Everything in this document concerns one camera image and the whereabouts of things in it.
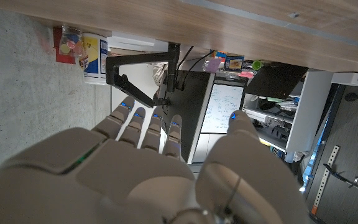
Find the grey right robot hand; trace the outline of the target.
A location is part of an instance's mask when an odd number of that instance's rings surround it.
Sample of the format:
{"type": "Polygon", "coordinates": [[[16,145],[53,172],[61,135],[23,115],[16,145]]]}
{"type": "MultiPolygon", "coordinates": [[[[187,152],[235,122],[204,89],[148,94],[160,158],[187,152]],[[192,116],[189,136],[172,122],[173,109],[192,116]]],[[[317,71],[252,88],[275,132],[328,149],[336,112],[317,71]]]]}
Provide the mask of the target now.
{"type": "Polygon", "coordinates": [[[0,165],[0,223],[308,223],[288,167],[241,110],[198,174],[182,161],[181,117],[160,143],[127,97],[93,129],[70,128],[0,165]]]}

